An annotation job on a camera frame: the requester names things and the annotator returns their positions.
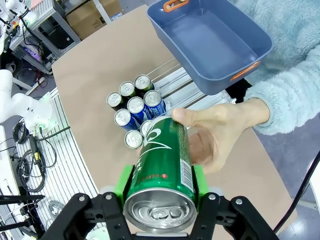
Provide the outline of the person's left hand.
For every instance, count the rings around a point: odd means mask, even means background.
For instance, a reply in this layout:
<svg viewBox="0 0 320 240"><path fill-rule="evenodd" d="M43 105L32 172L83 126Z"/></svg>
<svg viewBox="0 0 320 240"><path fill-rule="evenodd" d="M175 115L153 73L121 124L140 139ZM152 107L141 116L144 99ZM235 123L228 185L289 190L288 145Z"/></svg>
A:
<svg viewBox="0 0 320 240"><path fill-rule="evenodd" d="M189 128L192 163L203 165L206 174L222 169L243 131L270 118L268 106L259 98L223 103L202 110L175 108L173 120Z"/></svg>

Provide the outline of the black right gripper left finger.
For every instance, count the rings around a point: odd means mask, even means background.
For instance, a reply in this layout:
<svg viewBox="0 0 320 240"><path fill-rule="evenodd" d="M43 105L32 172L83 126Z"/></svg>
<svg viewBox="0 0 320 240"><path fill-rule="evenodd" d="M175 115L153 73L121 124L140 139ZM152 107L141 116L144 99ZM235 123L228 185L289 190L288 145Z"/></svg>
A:
<svg viewBox="0 0 320 240"><path fill-rule="evenodd" d="M84 240L98 223L104 223L111 240L133 240L123 214L125 195L133 173L134 166L127 165L115 189L94 198L85 193L73 195L41 239Z"/></svg>

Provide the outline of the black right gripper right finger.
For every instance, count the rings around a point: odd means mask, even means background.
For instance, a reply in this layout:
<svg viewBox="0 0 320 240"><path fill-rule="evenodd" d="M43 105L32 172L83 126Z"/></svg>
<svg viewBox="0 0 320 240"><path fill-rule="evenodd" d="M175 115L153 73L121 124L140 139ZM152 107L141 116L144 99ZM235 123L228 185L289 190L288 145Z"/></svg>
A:
<svg viewBox="0 0 320 240"><path fill-rule="evenodd" d="M276 240L278 237L254 205L244 196L231 200L209 191L203 167L192 166L197 217L189 238L210 240L215 227L223 226L234 240Z"/></svg>

